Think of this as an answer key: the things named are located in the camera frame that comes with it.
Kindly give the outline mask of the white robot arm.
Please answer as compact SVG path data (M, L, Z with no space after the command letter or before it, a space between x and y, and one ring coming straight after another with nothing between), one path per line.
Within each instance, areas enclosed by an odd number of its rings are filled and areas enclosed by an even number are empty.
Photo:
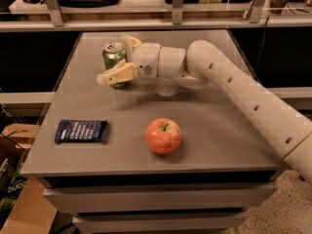
M127 56L97 77L115 85L137 77L167 78L186 88L215 84L237 106L276 153L312 183L312 122L237 67L219 48L197 40L187 49L142 43L125 35L113 49Z

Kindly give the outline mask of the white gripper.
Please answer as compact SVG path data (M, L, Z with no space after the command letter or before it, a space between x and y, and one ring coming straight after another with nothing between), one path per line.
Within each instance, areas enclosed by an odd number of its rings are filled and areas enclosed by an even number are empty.
M128 53L133 53L133 62L124 59L112 68L100 73L97 82L100 85L115 85L139 77L155 79L157 77L158 58L161 46L155 43L143 43L133 36L127 35L125 47Z

